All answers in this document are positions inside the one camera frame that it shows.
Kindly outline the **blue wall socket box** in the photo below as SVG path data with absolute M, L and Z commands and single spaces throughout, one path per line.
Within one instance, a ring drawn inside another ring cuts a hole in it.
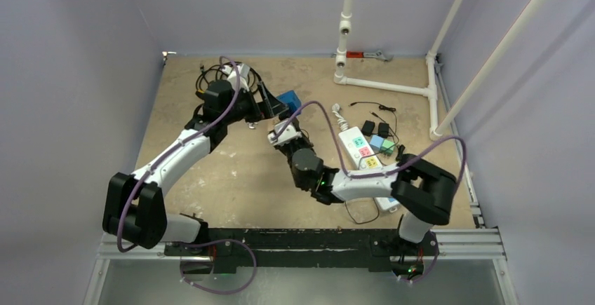
M 294 90 L 286 91 L 276 98 L 288 107 L 289 114 L 293 114 L 302 105 L 300 98 Z

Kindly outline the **white colourful power strip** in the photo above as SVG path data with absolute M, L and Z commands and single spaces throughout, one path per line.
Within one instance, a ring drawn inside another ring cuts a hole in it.
M 381 161 L 361 132 L 359 127 L 352 127 L 338 133 L 343 150 L 351 159 L 357 170 L 367 170 L 382 167 Z

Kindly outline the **blue plug adapter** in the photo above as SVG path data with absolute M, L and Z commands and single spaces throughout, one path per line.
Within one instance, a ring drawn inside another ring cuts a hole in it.
M 368 143 L 374 152 L 379 152 L 382 149 L 384 141 L 385 138 L 380 137 L 379 135 L 372 135 Z

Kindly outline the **green plug adapter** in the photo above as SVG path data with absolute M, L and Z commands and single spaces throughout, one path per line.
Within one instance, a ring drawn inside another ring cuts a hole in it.
M 383 143 L 380 147 L 380 153 L 386 156 L 391 156 L 394 152 L 396 144 L 388 139 L 383 140 Z

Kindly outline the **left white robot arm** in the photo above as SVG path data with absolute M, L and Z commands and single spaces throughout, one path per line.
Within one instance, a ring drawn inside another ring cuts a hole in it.
M 198 161 L 209 155 L 238 121 L 257 123 L 288 114 L 289 107 L 273 96 L 264 83 L 257 102 L 249 89 L 216 80 L 198 91 L 202 99 L 177 139 L 154 160 L 131 174 L 118 172 L 109 181 L 102 229 L 133 248 L 151 249 L 161 242 L 181 242 L 191 255 L 207 251 L 207 223 L 190 215 L 166 212 L 164 198 L 173 185 Z

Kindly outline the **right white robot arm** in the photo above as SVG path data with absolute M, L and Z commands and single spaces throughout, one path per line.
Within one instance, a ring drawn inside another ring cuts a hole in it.
M 394 234 L 399 252 L 412 253 L 433 226 L 450 222 L 464 168 L 453 175 L 423 159 L 449 137 L 442 137 L 418 155 L 403 155 L 398 163 L 366 170 L 328 167 L 301 133 L 286 139 L 275 133 L 267 137 L 287 157 L 295 186 L 320 203 L 330 205 L 359 198 L 394 198 L 399 202 L 406 211 Z

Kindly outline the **yellow handled screwdriver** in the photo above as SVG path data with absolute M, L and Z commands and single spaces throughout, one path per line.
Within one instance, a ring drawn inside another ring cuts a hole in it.
M 196 91 L 196 96 L 197 96 L 199 99 L 201 99 L 201 100 L 204 100 L 204 99 L 206 98 L 206 95 L 205 95 L 205 93 L 204 93 L 203 91 L 201 91 L 201 90 L 197 90 L 197 91 Z

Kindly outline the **red handled adjustable wrench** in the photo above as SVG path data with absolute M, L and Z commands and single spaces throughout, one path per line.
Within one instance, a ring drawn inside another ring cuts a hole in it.
M 385 55 L 382 50 L 377 50 L 375 52 L 347 51 L 346 58 L 372 58 L 383 62 L 390 62 L 393 60 L 392 55 Z

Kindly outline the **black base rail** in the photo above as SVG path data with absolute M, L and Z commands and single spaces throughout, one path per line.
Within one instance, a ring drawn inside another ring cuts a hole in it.
M 396 229 L 233 229 L 212 228 L 198 241 L 206 248 L 167 244 L 164 254 L 183 260 L 204 257 L 215 273 L 239 267 L 367 269 L 417 276 L 439 253 L 428 231 L 419 244 Z

